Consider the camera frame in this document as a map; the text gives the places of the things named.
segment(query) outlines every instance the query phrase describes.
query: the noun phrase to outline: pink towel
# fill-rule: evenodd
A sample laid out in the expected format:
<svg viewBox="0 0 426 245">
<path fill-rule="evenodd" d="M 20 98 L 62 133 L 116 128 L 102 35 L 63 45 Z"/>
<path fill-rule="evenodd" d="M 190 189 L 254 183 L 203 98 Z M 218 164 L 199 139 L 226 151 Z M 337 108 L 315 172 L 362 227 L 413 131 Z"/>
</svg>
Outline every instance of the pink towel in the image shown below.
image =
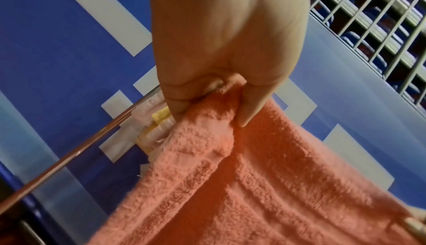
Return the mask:
<svg viewBox="0 0 426 245">
<path fill-rule="evenodd" d="M 408 215 L 268 102 L 233 125 L 241 85 L 192 107 L 90 245 L 417 245 Z"/>
</svg>

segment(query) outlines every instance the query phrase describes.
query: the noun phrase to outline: metal grid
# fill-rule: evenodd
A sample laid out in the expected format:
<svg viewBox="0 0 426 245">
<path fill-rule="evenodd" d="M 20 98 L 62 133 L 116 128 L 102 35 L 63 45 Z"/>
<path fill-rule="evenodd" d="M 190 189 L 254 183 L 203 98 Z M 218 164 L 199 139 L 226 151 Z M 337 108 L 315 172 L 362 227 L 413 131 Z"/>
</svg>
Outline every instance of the metal grid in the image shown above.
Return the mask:
<svg viewBox="0 0 426 245">
<path fill-rule="evenodd" d="M 426 0 L 311 0 L 310 10 L 426 118 Z"/>
</svg>

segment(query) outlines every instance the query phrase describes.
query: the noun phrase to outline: coral terry cloth towel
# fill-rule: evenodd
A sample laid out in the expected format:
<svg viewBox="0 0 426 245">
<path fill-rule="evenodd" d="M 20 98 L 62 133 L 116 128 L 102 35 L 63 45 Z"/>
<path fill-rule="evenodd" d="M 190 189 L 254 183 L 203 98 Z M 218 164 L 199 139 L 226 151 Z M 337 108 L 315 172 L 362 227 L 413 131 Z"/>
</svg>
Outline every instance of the coral terry cloth towel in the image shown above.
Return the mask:
<svg viewBox="0 0 426 245">
<path fill-rule="evenodd" d="M 273 102 L 233 125 L 242 84 L 193 106 L 90 245 L 417 245 L 408 211 Z"/>
</svg>

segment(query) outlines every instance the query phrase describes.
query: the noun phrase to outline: hand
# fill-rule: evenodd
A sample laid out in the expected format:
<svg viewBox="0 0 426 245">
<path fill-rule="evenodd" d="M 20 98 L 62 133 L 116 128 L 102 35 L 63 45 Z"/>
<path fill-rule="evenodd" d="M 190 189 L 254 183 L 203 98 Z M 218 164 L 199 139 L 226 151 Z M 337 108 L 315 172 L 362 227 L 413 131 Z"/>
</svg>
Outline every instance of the hand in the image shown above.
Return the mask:
<svg viewBox="0 0 426 245">
<path fill-rule="evenodd" d="M 426 245 L 426 210 L 408 207 L 413 217 L 406 218 L 405 228 L 412 233 L 422 244 Z"/>
<path fill-rule="evenodd" d="M 299 59 L 309 0 L 151 0 L 158 79 L 173 117 L 223 83 L 247 81 L 245 126 Z"/>
</svg>

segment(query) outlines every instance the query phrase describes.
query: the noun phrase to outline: metal grate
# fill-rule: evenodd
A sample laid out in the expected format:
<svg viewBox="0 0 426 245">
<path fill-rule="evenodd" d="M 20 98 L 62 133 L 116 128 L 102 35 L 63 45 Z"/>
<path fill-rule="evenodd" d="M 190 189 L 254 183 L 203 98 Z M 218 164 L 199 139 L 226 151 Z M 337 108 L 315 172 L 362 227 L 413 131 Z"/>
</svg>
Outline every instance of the metal grate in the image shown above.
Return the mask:
<svg viewBox="0 0 426 245">
<path fill-rule="evenodd" d="M 311 0 L 310 10 L 426 118 L 426 0 Z"/>
</svg>

